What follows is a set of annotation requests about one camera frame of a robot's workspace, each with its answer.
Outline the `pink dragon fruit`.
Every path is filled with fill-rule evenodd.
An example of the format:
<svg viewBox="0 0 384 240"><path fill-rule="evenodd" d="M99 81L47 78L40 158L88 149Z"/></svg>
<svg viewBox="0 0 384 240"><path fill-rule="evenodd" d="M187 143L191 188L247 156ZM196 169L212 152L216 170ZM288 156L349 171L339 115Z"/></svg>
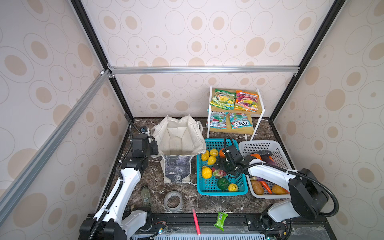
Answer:
<svg viewBox="0 0 384 240"><path fill-rule="evenodd" d="M213 171L213 176L216 178L219 178L219 179L225 177L226 175L227 175L227 173L223 170L214 170Z"/></svg>

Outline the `yellow round lemon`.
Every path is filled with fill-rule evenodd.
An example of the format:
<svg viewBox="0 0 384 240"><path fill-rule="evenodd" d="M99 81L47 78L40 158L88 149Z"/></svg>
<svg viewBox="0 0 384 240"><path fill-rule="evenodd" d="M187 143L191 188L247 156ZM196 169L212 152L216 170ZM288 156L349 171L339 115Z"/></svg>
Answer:
<svg viewBox="0 0 384 240"><path fill-rule="evenodd" d="M213 176L212 169L207 166L203 166L201 175L203 179L210 179Z"/></svg>

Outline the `white canvas grocery bag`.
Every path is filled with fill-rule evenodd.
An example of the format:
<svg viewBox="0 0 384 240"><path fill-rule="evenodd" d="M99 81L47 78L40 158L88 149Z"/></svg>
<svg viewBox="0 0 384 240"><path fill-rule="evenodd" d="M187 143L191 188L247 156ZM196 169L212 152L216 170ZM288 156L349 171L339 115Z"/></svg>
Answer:
<svg viewBox="0 0 384 240"><path fill-rule="evenodd" d="M192 158L207 150L201 122L190 115L181 119L165 117L151 129L158 144L164 183L188 183L192 172Z"/></svg>

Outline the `pink orange snack bag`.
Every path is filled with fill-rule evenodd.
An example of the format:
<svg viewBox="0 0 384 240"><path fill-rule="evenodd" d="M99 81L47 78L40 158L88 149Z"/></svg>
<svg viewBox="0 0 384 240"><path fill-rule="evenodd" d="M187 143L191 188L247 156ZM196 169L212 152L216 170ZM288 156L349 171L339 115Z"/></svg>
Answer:
<svg viewBox="0 0 384 240"><path fill-rule="evenodd" d="M259 96L244 91L236 91L235 110L257 112Z"/></svg>

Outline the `green yellow snack bag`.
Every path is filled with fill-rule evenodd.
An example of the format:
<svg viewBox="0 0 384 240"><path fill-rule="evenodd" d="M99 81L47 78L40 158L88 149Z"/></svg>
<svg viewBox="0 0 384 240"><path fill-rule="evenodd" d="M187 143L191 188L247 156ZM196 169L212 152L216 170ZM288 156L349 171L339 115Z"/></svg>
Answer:
<svg viewBox="0 0 384 240"><path fill-rule="evenodd" d="M224 110L234 110L235 102L236 93L215 89L210 105Z"/></svg>

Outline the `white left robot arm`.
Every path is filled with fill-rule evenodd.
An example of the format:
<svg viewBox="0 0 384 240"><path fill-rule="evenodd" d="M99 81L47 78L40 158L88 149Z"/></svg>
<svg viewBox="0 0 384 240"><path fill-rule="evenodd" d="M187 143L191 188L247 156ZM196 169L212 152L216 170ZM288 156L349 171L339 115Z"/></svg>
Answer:
<svg viewBox="0 0 384 240"><path fill-rule="evenodd" d="M117 180L102 208L87 217L80 227L80 240L128 240L142 227L152 227L152 212L147 207L135 208L127 217L127 203L148 167L151 154L158 153L156 140L147 127L131 140L131 151L123 158Z"/></svg>

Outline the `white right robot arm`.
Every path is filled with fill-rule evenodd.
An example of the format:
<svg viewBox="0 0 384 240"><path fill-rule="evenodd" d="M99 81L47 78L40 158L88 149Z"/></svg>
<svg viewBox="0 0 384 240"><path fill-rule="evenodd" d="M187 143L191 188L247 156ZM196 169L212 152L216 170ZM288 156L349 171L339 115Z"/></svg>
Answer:
<svg viewBox="0 0 384 240"><path fill-rule="evenodd" d="M224 146L223 153L224 166L230 174L257 177L290 193L288 200L273 204L265 210L261 216L265 228L297 217L307 220L315 220L318 216L332 217L339 211L336 196L310 170L288 170L251 155L243 156L233 145Z"/></svg>

